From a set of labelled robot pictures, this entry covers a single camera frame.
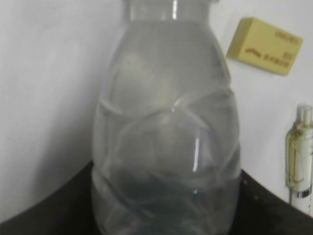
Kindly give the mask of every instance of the bottle mouth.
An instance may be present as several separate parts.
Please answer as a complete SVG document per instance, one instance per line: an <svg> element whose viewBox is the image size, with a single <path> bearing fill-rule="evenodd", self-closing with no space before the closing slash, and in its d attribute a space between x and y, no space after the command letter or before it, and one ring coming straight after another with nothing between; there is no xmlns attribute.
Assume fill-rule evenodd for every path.
<svg viewBox="0 0 313 235"><path fill-rule="evenodd" d="M211 0L130 0L131 20L206 21Z"/></svg>

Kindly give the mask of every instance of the clear glass bottle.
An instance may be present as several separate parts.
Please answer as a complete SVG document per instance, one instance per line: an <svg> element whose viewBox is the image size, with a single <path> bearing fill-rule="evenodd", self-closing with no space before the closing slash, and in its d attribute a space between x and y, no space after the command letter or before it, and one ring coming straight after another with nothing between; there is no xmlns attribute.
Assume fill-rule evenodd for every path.
<svg viewBox="0 0 313 235"><path fill-rule="evenodd" d="M224 235L241 172L236 101L207 0L126 0L95 115L92 198L109 235Z"/></svg>

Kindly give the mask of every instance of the black surface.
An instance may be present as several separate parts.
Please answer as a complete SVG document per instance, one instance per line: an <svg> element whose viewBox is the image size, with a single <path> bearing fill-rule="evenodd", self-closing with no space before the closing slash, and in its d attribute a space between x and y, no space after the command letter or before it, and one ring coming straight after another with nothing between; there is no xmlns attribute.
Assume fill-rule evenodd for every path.
<svg viewBox="0 0 313 235"><path fill-rule="evenodd" d="M90 202L91 167L88 164L40 204L0 224L0 235L100 235ZM240 199L229 235L313 235L313 219L242 172Z"/></svg>

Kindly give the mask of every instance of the eraser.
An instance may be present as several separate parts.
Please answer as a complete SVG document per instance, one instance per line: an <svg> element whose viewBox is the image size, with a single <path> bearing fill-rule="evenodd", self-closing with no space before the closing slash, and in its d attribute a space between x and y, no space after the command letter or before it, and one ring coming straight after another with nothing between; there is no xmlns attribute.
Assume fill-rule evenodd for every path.
<svg viewBox="0 0 313 235"><path fill-rule="evenodd" d="M303 39L257 18L241 19L227 57L288 75Z"/></svg>

